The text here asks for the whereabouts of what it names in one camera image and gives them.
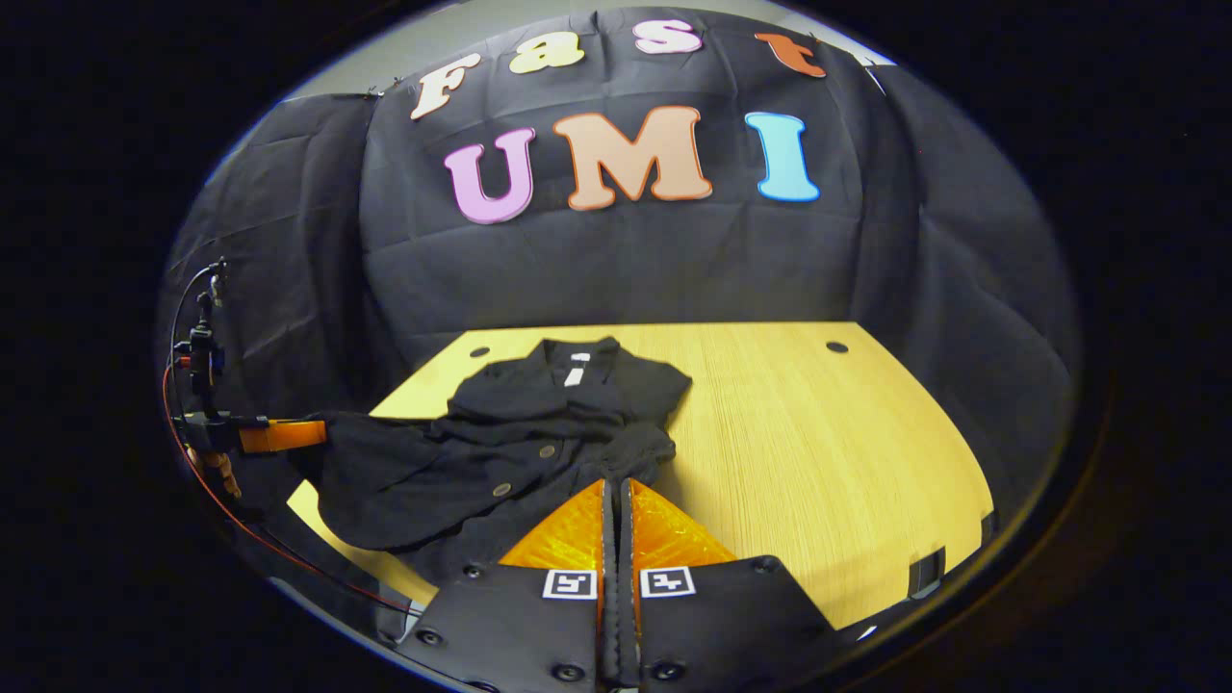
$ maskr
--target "black shirt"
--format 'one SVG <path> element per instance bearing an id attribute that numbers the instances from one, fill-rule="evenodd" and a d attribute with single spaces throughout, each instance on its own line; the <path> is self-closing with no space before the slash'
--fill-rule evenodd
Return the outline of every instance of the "black shirt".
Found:
<path id="1" fill-rule="evenodd" d="M 334 534 L 439 583 L 499 560 L 599 478 L 653 483 L 675 455 L 664 429 L 690 383 L 610 337 L 543 340 L 462 382 L 440 419 L 322 412 L 308 418 L 326 422 L 328 443 L 294 453 L 320 469 Z"/>

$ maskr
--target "wooden table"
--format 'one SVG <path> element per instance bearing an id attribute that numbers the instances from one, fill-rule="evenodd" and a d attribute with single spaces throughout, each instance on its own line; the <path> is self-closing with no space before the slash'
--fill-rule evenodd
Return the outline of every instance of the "wooden table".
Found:
<path id="1" fill-rule="evenodd" d="M 993 503 L 971 449 L 924 387 L 855 323 L 474 330 L 371 413 L 436 418 L 458 383 L 490 361 L 524 358 L 541 339 L 607 335 L 694 379 L 668 429 L 676 457 L 654 488 L 737 556 L 779 556 L 833 626 L 904 599 L 909 566 L 942 546 L 946 570 L 979 547 Z M 489 351 L 471 356 L 480 346 Z M 288 503 L 391 587 L 423 603 L 435 594 L 393 556 L 333 536 L 309 485 Z"/>

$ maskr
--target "pink letter u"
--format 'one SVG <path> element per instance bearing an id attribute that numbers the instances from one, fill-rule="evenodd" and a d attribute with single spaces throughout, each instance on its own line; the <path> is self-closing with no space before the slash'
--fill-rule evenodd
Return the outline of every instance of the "pink letter u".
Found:
<path id="1" fill-rule="evenodd" d="M 526 211 L 535 194 L 531 179 L 530 142 L 535 128 L 511 129 L 496 138 L 496 149 L 505 150 L 509 164 L 509 192 L 493 200 L 483 194 L 479 180 L 479 157 L 483 144 L 472 144 L 445 157 L 445 168 L 453 174 L 453 196 L 457 197 L 462 216 L 474 223 L 508 222 Z"/>

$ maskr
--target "red cable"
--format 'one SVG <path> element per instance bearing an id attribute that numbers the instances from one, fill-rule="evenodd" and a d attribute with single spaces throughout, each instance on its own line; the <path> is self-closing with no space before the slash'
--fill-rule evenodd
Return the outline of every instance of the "red cable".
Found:
<path id="1" fill-rule="evenodd" d="M 166 381 L 168 381 L 168 377 L 171 375 L 171 367 L 172 366 L 169 365 L 169 366 L 166 366 L 166 370 L 163 371 L 163 411 L 166 413 L 166 424 L 171 428 L 171 437 L 175 438 L 175 444 L 180 449 L 180 455 L 184 456 L 184 461 L 188 462 L 188 469 L 192 470 L 192 474 L 197 477 L 197 481 L 201 482 L 201 487 L 206 490 L 206 493 L 209 493 L 209 497 L 214 499 L 214 503 L 218 504 L 218 507 L 222 509 L 222 512 L 227 513 L 227 517 L 230 518 L 230 520 L 233 523 L 235 523 L 237 525 L 239 525 L 240 529 L 243 529 L 244 531 L 246 531 L 249 536 L 251 536 L 253 539 L 256 539 L 257 541 L 260 541 L 261 544 L 264 544 L 267 549 L 270 549 L 275 554 L 278 554 L 283 559 L 286 559 L 286 560 L 288 560 L 288 561 L 298 565 L 299 567 L 303 567 L 306 570 L 310 570 L 313 572 L 320 573 L 320 575 L 325 576 L 329 580 L 338 580 L 334 576 L 329 575 L 328 572 L 320 570 L 319 567 L 314 566 L 312 564 L 301 561 L 299 559 L 292 556 L 291 554 L 287 554 L 282 549 L 278 549 L 274 544 L 270 544 L 265 539 L 257 536 L 255 531 L 253 531 L 251 529 L 249 529 L 246 524 L 244 524 L 243 522 L 239 520 L 239 518 L 237 518 L 234 514 L 232 514 L 232 512 L 227 508 L 227 506 L 224 506 L 223 502 L 218 499 L 218 496 L 214 494 L 214 491 L 212 488 L 209 488 L 208 483 L 206 483 L 206 477 L 201 476 L 201 472 L 197 470 L 197 466 L 192 464 L 192 459 L 190 459 L 188 454 L 184 450 L 184 443 L 180 440 L 180 434 L 175 432 L 175 423 L 171 420 L 171 404 L 168 402 L 168 393 L 166 393 Z M 388 599 L 384 599 L 383 597 L 373 594 L 373 593 L 368 592 L 367 589 L 363 589 L 362 587 L 356 587 L 354 584 L 349 584 L 349 583 L 342 582 L 342 581 L 339 581 L 339 582 L 344 587 L 346 587 L 347 589 L 352 589 L 355 592 L 359 592 L 360 594 L 363 594 L 365 597 L 367 597 L 370 599 L 376 599 L 377 602 L 381 602 L 382 604 L 386 604 L 388 607 L 398 609 L 399 612 L 402 612 L 402 613 L 404 613 L 407 615 L 419 615 L 418 612 L 407 610 L 405 608 L 399 607 L 394 602 L 389 602 Z"/>

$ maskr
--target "screw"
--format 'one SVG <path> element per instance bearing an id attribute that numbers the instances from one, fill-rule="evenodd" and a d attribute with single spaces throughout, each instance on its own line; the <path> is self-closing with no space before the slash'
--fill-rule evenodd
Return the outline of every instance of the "screw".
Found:
<path id="1" fill-rule="evenodd" d="M 675 681 L 685 675 L 684 665 L 676 662 L 659 662 L 650 670 L 650 676 L 659 681 Z"/>
<path id="2" fill-rule="evenodd" d="M 441 638 L 441 634 L 436 633 L 435 630 L 428 630 L 426 628 L 416 633 L 415 638 L 418 638 L 420 642 L 428 645 L 429 647 L 435 647 L 445 641 L 445 639 Z"/>
<path id="3" fill-rule="evenodd" d="M 774 572 L 779 567 L 779 559 L 774 556 L 761 556 L 753 561 L 753 570 L 758 572 Z"/>
<path id="4" fill-rule="evenodd" d="M 582 671 L 582 667 L 574 665 L 557 665 L 552 670 L 552 676 L 559 678 L 561 681 L 582 681 L 586 677 L 586 672 Z"/>

